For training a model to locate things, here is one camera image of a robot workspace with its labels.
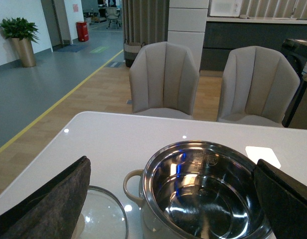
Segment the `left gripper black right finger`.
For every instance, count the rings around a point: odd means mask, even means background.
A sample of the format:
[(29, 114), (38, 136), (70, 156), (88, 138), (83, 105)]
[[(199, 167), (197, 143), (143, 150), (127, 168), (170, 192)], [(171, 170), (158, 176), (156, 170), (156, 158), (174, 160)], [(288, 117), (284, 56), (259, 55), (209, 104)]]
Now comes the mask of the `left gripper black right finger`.
[(253, 172), (259, 203), (278, 239), (307, 239), (307, 186), (263, 159)]

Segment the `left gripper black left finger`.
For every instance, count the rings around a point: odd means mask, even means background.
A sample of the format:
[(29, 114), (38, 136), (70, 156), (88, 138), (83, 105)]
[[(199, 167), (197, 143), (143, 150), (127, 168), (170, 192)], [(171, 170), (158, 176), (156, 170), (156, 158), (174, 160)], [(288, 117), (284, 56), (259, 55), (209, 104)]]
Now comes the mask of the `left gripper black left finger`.
[(70, 239), (90, 183), (83, 156), (0, 215), (0, 239)]

